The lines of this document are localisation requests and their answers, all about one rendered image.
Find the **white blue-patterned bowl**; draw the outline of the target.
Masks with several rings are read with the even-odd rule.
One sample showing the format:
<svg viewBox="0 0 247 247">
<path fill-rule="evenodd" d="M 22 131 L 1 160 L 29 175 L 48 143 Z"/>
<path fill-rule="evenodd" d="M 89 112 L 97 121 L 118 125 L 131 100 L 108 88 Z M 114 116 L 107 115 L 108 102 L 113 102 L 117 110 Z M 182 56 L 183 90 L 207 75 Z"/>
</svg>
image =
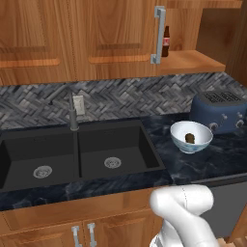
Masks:
<svg viewBox="0 0 247 247">
<path fill-rule="evenodd" d="M 170 127 L 174 144 L 184 153 L 195 153 L 204 150 L 212 141 L 211 130 L 201 123 L 180 121 Z M 194 138 L 194 143 L 187 143 L 185 135 Z"/>
</svg>

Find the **wooden base cabinet door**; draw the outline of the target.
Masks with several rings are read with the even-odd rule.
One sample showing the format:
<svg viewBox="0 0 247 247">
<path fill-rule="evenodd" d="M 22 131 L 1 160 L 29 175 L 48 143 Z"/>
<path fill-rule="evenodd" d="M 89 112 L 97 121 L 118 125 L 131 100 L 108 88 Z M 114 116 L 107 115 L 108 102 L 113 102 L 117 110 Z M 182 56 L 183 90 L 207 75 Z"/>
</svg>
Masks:
<svg viewBox="0 0 247 247">
<path fill-rule="evenodd" d="M 83 245 L 90 247 L 88 224 L 94 223 L 96 247 L 150 247 L 159 233 L 162 219 L 150 210 L 135 211 L 83 222 Z"/>
<path fill-rule="evenodd" d="M 74 226 L 79 227 L 79 243 L 85 245 L 82 225 L 75 222 L 1 235 L 0 247 L 75 247 Z"/>
</svg>

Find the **wooden open shelf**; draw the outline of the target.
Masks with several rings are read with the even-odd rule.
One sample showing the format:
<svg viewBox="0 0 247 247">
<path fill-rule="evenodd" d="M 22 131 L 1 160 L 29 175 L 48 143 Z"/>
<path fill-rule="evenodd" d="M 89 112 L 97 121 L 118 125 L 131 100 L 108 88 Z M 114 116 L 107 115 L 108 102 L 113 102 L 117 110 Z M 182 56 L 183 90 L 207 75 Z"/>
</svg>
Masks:
<svg viewBox="0 0 247 247">
<path fill-rule="evenodd" d="M 243 0 L 167 0 L 169 55 L 160 74 L 224 71 Z"/>
</svg>

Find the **dark grey tap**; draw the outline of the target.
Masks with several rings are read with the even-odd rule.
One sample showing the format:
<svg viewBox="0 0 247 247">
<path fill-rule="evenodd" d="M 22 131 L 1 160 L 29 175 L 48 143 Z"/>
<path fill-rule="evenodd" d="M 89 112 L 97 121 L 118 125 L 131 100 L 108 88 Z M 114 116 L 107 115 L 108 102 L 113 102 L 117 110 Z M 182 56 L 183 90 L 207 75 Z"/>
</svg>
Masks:
<svg viewBox="0 0 247 247">
<path fill-rule="evenodd" d="M 70 130 L 77 131 L 79 129 L 79 126 L 76 120 L 76 110 L 74 108 L 71 91 L 69 91 L 69 120 L 70 120 Z"/>
</svg>

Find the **black double sink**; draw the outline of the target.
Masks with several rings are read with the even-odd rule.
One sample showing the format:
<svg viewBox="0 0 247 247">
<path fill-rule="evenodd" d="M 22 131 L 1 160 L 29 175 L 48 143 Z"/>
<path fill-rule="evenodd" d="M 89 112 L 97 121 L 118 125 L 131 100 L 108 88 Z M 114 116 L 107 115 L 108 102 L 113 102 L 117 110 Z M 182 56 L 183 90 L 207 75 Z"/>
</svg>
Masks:
<svg viewBox="0 0 247 247">
<path fill-rule="evenodd" d="M 83 123 L 0 135 L 0 191 L 162 170 L 139 120 Z"/>
</svg>

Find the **brown glass bottle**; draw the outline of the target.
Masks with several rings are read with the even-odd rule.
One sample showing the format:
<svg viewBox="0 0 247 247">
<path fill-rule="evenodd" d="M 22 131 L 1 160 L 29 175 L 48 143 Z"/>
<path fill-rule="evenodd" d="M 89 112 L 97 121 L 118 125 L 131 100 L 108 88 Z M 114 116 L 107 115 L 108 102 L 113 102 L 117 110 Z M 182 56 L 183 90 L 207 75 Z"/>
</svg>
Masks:
<svg viewBox="0 0 247 247">
<path fill-rule="evenodd" d="M 162 45 L 163 45 L 163 47 L 162 47 L 162 57 L 167 57 L 168 53 L 169 53 L 169 46 L 170 46 L 169 26 L 165 27 Z"/>
</svg>

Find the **wooden false drawer front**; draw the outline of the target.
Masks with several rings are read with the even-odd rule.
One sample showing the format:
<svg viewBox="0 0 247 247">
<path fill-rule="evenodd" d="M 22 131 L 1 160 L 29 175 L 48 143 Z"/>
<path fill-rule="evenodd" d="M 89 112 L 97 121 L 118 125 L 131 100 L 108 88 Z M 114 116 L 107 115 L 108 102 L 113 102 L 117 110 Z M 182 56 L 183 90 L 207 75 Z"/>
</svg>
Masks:
<svg viewBox="0 0 247 247">
<path fill-rule="evenodd" d="M 78 199 L 0 212 L 0 234 L 146 208 L 151 189 Z"/>
</svg>

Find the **blue toaster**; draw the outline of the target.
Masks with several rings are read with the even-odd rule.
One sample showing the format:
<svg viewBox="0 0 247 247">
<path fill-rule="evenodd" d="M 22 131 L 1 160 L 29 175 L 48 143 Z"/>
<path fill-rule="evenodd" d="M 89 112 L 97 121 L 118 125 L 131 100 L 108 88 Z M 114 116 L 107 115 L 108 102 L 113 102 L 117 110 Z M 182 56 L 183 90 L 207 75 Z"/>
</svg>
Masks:
<svg viewBox="0 0 247 247">
<path fill-rule="evenodd" d="M 230 90 L 197 93 L 189 119 L 207 126 L 213 134 L 229 133 L 243 127 L 247 99 Z"/>
</svg>

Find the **grey dishwasher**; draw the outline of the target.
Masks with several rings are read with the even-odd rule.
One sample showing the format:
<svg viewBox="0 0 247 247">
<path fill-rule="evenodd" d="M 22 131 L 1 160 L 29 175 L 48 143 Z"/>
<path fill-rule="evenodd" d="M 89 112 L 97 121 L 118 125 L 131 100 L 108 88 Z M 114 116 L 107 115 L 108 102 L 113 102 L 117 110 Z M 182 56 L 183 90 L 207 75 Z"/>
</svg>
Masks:
<svg viewBox="0 0 247 247">
<path fill-rule="evenodd" d="M 212 209 L 202 214 L 217 238 L 230 236 L 247 204 L 247 176 L 194 181 L 207 186 L 213 194 Z"/>
</svg>

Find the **white wall socket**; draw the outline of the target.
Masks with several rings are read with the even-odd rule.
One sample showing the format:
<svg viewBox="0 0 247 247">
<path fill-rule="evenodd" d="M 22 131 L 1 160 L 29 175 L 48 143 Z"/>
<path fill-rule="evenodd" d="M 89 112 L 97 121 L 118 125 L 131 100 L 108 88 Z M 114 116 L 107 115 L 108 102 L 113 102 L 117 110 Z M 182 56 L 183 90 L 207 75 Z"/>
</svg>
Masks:
<svg viewBox="0 0 247 247">
<path fill-rule="evenodd" d="M 78 115 L 84 115 L 85 114 L 85 107 L 84 107 L 84 98 L 83 96 L 74 96 L 74 107 L 76 109 L 76 113 Z"/>
</svg>

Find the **wooden wall cabinet door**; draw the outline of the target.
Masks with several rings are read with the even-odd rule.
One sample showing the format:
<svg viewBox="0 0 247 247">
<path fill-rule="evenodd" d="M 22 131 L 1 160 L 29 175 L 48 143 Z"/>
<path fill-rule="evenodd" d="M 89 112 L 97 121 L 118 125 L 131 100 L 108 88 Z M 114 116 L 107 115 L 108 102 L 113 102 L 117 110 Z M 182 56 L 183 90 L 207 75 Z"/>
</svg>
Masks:
<svg viewBox="0 0 247 247">
<path fill-rule="evenodd" d="M 0 87 L 75 79 L 69 0 L 0 0 Z"/>
<path fill-rule="evenodd" d="M 148 77 L 157 52 L 154 15 L 167 0 L 68 0 L 73 59 L 78 81 Z"/>
</svg>

